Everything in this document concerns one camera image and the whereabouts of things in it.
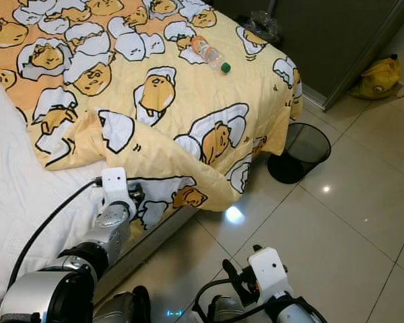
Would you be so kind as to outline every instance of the black cable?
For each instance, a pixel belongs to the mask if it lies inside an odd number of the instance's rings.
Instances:
[[[230,318],[229,320],[223,320],[223,321],[211,321],[208,320],[205,313],[203,313],[203,310],[201,309],[201,306],[199,305],[199,299],[201,298],[202,294],[204,291],[206,291],[207,289],[209,289],[210,287],[216,286],[216,285],[222,285],[222,284],[226,284],[226,283],[234,283],[236,281],[241,281],[239,277],[233,278],[233,279],[219,279],[217,281],[212,281],[208,284],[206,284],[205,286],[203,286],[201,288],[201,290],[199,290],[199,292],[196,294],[196,298],[195,298],[195,307],[196,307],[196,311],[198,312],[198,314],[200,315],[202,321],[204,322],[210,322],[210,323],[235,323],[235,322],[239,322],[253,314],[256,314],[257,312],[260,312],[261,310],[264,310],[265,308],[267,308],[268,306],[271,306],[274,303],[286,303],[286,304],[297,304],[302,306],[303,308],[307,308],[308,310],[310,310],[313,314],[315,314],[317,316],[317,318],[322,322],[322,323],[327,323],[326,319],[322,316],[322,314],[320,314],[314,307],[312,307],[310,304],[304,302],[304,301],[300,301],[298,299],[275,299],[273,301],[269,300],[266,303],[253,308],[252,310],[241,314],[239,316],[236,316],[235,318]]]
[[[46,218],[45,221],[43,221],[43,223],[37,228],[37,230],[33,233],[33,235],[30,237],[30,239],[27,241],[26,245],[24,246],[24,248],[22,248],[22,251],[20,253],[20,255],[18,256],[18,259],[16,260],[15,265],[13,266],[13,270],[12,270],[12,274],[9,278],[9,284],[7,285],[7,290],[9,291],[9,288],[11,288],[11,286],[13,285],[13,283],[15,283],[16,278],[18,276],[18,272],[20,271],[20,267],[22,265],[22,261],[24,260],[24,258],[27,255],[28,250],[30,249],[30,247],[32,246],[32,244],[34,243],[34,240],[37,239],[37,237],[40,235],[40,233],[43,231],[43,229],[55,218],[55,216],[61,211],[63,210],[66,205],[68,205],[75,197],[77,197],[79,194],[81,194],[87,187],[93,185],[93,184],[97,184],[99,185],[99,183],[101,184],[101,178],[96,178],[94,180],[92,180],[91,182],[88,182],[87,184],[85,184],[84,186],[82,186],[79,190],[77,190],[76,192],[74,192],[71,196],[69,196],[67,198],[66,201],[64,201],[63,203],[61,203],[50,215],[49,217]]]

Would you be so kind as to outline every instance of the mesh trash can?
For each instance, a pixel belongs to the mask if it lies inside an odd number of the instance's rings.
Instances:
[[[279,182],[299,182],[309,171],[328,159],[331,144],[324,133],[311,124],[289,125],[284,152],[281,156],[271,155],[268,170]]]

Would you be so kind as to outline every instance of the yellow blanket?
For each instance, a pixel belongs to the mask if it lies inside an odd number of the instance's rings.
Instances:
[[[193,52],[196,35],[231,72]],[[0,82],[46,169],[106,158],[142,185],[133,233],[236,202],[302,107],[292,60],[202,0],[0,0]]]

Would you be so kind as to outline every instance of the white bed sheet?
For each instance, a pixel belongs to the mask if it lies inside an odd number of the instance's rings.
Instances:
[[[25,121],[0,86],[0,301],[18,254],[51,211],[80,186],[99,176],[106,162],[49,172],[38,163]],[[87,189],[50,223],[23,262],[35,271],[82,238],[102,199]]]

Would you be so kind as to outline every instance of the white tile floor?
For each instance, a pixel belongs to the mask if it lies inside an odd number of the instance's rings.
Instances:
[[[298,121],[320,128],[330,158],[297,185],[270,177],[263,155],[254,162],[244,214],[200,211],[116,290],[145,285],[153,322],[190,306],[210,280],[224,278],[222,260],[246,266],[253,244],[276,248],[303,295],[329,322],[404,323],[404,98],[368,102],[344,97],[326,114],[305,101]],[[234,296],[218,287],[217,294]],[[263,315],[250,322],[268,322]]]

